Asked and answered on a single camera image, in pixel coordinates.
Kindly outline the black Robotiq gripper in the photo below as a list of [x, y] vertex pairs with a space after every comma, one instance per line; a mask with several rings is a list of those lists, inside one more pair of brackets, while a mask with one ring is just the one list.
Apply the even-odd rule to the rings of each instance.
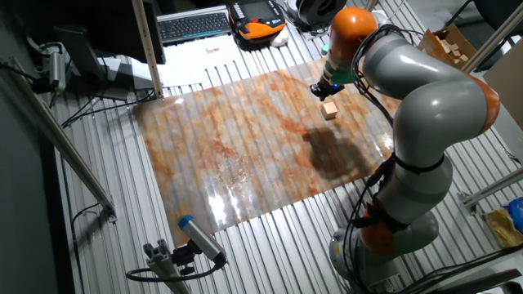
[[337, 93], [342, 91], [345, 86], [342, 83], [332, 83], [325, 77], [320, 79], [320, 82], [310, 85], [311, 93], [320, 99], [320, 101], [331, 101], [337, 96]]

